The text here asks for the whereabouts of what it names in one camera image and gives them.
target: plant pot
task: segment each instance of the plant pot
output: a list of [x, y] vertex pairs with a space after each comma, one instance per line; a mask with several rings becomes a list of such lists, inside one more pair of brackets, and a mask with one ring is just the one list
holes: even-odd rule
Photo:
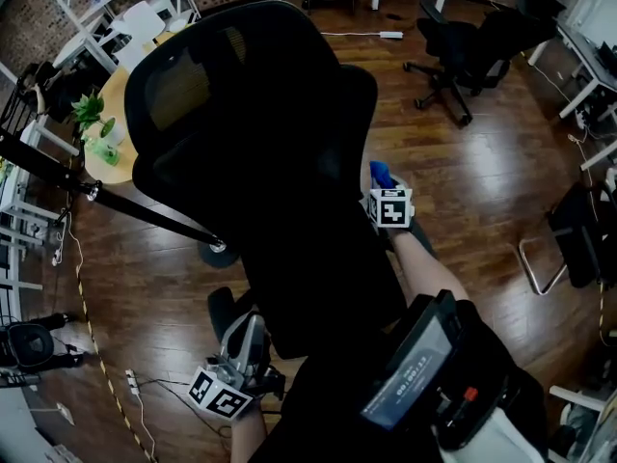
[[122, 125], [116, 121], [116, 117], [112, 117], [105, 122], [100, 130], [100, 138], [112, 148], [118, 146], [124, 140], [124, 137], [126, 137], [126, 131]]

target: forearm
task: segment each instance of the forearm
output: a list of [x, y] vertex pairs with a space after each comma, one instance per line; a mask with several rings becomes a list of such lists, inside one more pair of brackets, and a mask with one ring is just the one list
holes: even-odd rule
[[267, 435], [259, 405], [231, 426], [231, 463], [247, 463]]
[[412, 297], [419, 294], [437, 296], [449, 289], [456, 300], [469, 299], [461, 282], [408, 231], [393, 231], [390, 240], [403, 269]]

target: person's right arm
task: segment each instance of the person's right arm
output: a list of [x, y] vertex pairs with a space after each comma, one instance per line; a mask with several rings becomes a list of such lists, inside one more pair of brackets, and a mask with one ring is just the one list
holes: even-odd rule
[[441, 290], [449, 289], [456, 300], [469, 300], [461, 282], [409, 231], [391, 231], [389, 238], [403, 268], [411, 297], [419, 294], [436, 297]]

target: yellow and black striped tape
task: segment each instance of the yellow and black striped tape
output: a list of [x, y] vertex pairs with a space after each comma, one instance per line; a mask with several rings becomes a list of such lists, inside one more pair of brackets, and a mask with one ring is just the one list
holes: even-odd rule
[[126, 416], [126, 413], [124, 412], [124, 409], [122, 408], [122, 404], [120, 403], [120, 400], [116, 396], [116, 390], [114, 389], [114, 384], [112, 383], [112, 380], [109, 377], [109, 374], [107, 373], [107, 367], [105, 366], [103, 357], [101, 356], [100, 351], [98, 349], [98, 344], [96, 343], [96, 339], [94, 338], [93, 325], [90, 322], [90, 317], [88, 316], [88, 306], [86, 305], [86, 299], [84, 298], [84, 286], [82, 285], [81, 276], [79, 275], [79, 267], [75, 268], [75, 273], [77, 275], [77, 287], [79, 289], [79, 296], [81, 298], [81, 304], [84, 310], [84, 316], [86, 317], [86, 324], [88, 324], [88, 331], [90, 332], [90, 339], [93, 342], [94, 351], [96, 352], [96, 355], [98, 356], [100, 369], [103, 371], [103, 375], [105, 376], [105, 379], [107, 379], [107, 386], [109, 387], [109, 392], [112, 394], [112, 396], [114, 397], [114, 400], [116, 401], [116, 406], [118, 407], [118, 410], [120, 411], [120, 414], [122, 415], [122, 418], [124, 419], [124, 424], [126, 425], [126, 428], [131, 431], [131, 434], [133, 434], [133, 438], [135, 439], [135, 442], [140, 447], [140, 449], [144, 452], [144, 455], [146, 456], [148, 461], [150, 463], [158, 463], [158, 460], [156, 459], [156, 457], [154, 455], [150, 456], [150, 454], [148, 453], [148, 450], [142, 444], [142, 440], [137, 435], [137, 432], [135, 432], [135, 430], [133, 429], [130, 420], [128, 419], [128, 417]]

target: white pot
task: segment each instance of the white pot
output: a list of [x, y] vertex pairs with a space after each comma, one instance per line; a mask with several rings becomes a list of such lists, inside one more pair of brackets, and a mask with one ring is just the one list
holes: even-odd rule
[[124, 130], [124, 127], [120, 125], [116, 117], [112, 117], [112, 119], [115, 119], [116, 122], [109, 133], [103, 137], [103, 141], [107, 143], [107, 146], [115, 148], [124, 140], [124, 137], [126, 137], [126, 131]]

